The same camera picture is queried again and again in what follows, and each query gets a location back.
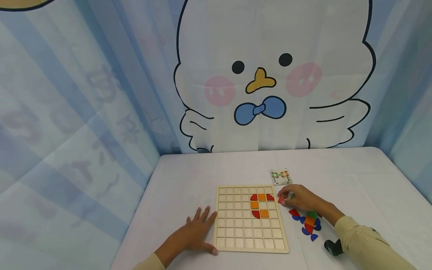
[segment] blue bow tie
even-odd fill
[[[263,104],[256,106],[253,103],[240,104],[234,111],[234,120],[237,124],[245,126],[250,124],[255,116],[263,114],[273,119],[280,119],[286,113],[286,104],[276,96],[266,97]]]

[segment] black object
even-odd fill
[[[336,241],[336,243],[333,243],[331,240],[327,240],[324,242],[324,247],[333,256],[338,256],[338,255],[341,255],[343,253],[342,244],[340,243],[340,239],[338,239]]]

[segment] orange square tile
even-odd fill
[[[262,219],[269,218],[269,210],[267,210],[267,209],[261,209],[260,214],[261,214]]]
[[[266,200],[266,194],[258,194],[258,200]]]
[[[251,209],[258,209],[259,208],[259,206],[258,206],[258,202],[251,202]]]

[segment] pink cheek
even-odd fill
[[[216,76],[208,79],[204,93],[210,104],[218,107],[225,107],[234,100],[235,87],[229,79]]]
[[[286,90],[293,97],[309,95],[321,81],[322,72],[319,65],[307,63],[293,69],[286,77]]]

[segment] yellow beak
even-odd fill
[[[255,80],[248,83],[246,86],[246,93],[251,94],[258,89],[264,87],[274,87],[276,85],[276,80],[272,77],[267,77],[266,70],[262,67],[259,67],[255,72]]]

